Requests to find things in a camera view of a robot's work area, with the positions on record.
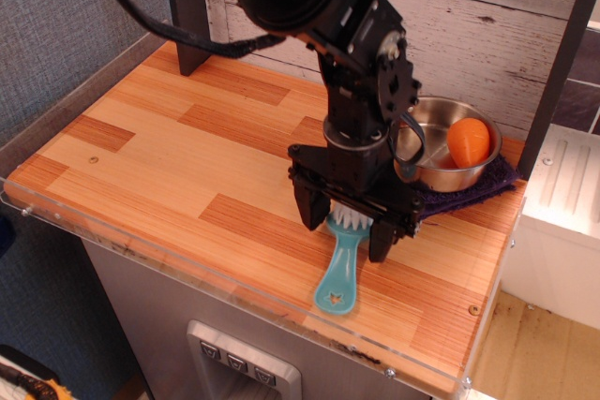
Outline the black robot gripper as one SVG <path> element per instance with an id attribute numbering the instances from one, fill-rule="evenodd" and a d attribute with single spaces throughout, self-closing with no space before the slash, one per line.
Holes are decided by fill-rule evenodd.
<path id="1" fill-rule="evenodd" d="M 395 170 L 401 123 L 379 126 L 357 140 L 325 120 L 324 146 L 293 143 L 287 149 L 289 177 L 305 227 L 320 226 L 335 201 L 372 218 L 370 262 L 384 262 L 399 239 L 413 238 L 424 210 L 416 192 Z"/>

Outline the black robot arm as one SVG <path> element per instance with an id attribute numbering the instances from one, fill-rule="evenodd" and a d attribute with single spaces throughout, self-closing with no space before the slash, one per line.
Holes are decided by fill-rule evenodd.
<path id="1" fill-rule="evenodd" d="M 417 232 L 423 203 L 395 168 L 401 126 L 419 82 L 406 56 L 402 19 L 388 0 L 237 0 L 249 19 L 315 51 L 328 97 L 323 147 L 294 144 L 290 176 L 305 226 L 316 229 L 332 202 L 370 217 L 369 258 Z"/>

